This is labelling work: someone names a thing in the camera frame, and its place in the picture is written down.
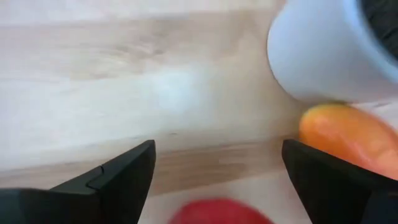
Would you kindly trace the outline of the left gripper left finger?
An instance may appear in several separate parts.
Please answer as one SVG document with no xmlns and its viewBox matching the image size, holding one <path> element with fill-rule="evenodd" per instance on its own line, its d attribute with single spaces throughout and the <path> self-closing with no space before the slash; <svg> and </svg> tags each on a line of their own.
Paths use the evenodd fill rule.
<svg viewBox="0 0 398 224">
<path fill-rule="evenodd" d="M 0 189 L 0 224 L 137 224 L 155 162 L 148 140 L 49 190 Z"/>
</svg>

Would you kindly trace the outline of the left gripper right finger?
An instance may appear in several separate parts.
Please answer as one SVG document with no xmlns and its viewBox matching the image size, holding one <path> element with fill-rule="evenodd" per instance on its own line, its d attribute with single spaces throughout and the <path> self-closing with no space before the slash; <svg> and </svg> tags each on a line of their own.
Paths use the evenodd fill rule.
<svg viewBox="0 0 398 224">
<path fill-rule="evenodd" d="M 398 224 L 398 180 L 294 139 L 282 159 L 313 224 Z"/>
</svg>

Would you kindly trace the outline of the orange-red pepper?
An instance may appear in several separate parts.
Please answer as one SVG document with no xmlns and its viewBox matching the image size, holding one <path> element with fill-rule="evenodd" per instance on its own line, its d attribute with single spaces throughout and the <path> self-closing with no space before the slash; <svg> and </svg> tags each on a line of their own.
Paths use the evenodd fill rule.
<svg viewBox="0 0 398 224">
<path fill-rule="evenodd" d="M 398 132 L 377 117 L 342 104 L 307 110 L 300 140 L 377 174 L 398 180 Z"/>
</svg>

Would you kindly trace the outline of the red apple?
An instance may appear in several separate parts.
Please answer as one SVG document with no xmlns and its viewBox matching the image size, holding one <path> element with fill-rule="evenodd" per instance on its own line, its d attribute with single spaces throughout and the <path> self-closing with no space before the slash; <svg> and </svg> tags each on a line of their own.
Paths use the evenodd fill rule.
<svg viewBox="0 0 398 224">
<path fill-rule="evenodd" d="M 195 200 L 178 209 L 167 224 L 274 224 L 258 210 L 230 198 Z"/>
</svg>

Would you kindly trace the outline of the snake plant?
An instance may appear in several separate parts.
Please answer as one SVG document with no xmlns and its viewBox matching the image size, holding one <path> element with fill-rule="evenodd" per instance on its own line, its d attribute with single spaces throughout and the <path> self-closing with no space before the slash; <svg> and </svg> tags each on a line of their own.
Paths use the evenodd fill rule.
<svg viewBox="0 0 398 224">
<path fill-rule="evenodd" d="M 271 70 L 298 100 L 398 97 L 398 58 L 377 39 L 360 0 L 287 0 L 267 39 Z"/>
</svg>

